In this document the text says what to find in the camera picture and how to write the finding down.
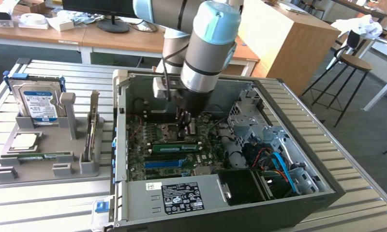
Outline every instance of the aluminum profile table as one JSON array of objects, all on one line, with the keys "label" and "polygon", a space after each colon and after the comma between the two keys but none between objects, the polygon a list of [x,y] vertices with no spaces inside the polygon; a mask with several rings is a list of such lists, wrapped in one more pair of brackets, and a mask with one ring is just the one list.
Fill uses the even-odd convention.
[{"label": "aluminum profile table", "polygon": [[[112,115],[112,72],[116,67],[32,60],[18,72],[64,75],[68,92],[76,93],[74,111],[89,109],[90,91],[100,91],[98,112],[107,123],[103,132],[103,167],[93,178],[42,181],[0,186],[0,232],[89,231],[93,200],[109,194]],[[323,211],[310,215],[291,231],[387,232],[387,195],[348,152],[328,133],[289,89],[275,79],[263,86],[287,114],[316,155],[346,190]],[[14,125],[17,106],[5,84],[0,86],[0,151]],[[276,118],[268,115],[275,123]]]}]

